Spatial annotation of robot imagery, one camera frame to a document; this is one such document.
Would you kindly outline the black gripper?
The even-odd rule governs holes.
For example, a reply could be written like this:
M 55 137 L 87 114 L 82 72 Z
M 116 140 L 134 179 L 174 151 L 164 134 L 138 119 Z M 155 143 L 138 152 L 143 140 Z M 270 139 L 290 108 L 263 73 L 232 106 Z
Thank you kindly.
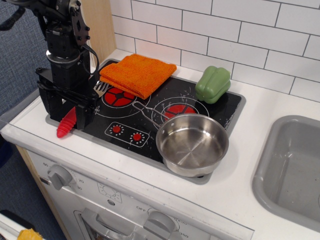
M 95 117 L 98 94 L 89 83 L 90 56 L 81 55 L 74 62 L 51 62 L 51 68 L 37 68 L 38 90 L 46 112 L 51 117 L 61 113 L 63 101 L 75 105 L 77 129 L 82 131 Z

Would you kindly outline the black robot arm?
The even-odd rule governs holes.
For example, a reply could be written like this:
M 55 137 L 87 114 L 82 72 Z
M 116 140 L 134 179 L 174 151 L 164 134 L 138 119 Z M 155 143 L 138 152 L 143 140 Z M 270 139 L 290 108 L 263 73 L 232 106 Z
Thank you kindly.
M 37 68 L 39 94 L 47 113 L 55 116 L 63 100 L 75 107 L 76 125 L 83 130 L 95 116 L 98 94 L 90 86 L 90 28 L 85 24 L 79 0 L 12 0 L 18 9 L 1 23 L 10 30 L 29 9 L 37 17 L 47 43 L 46 57 L 51 68 Z

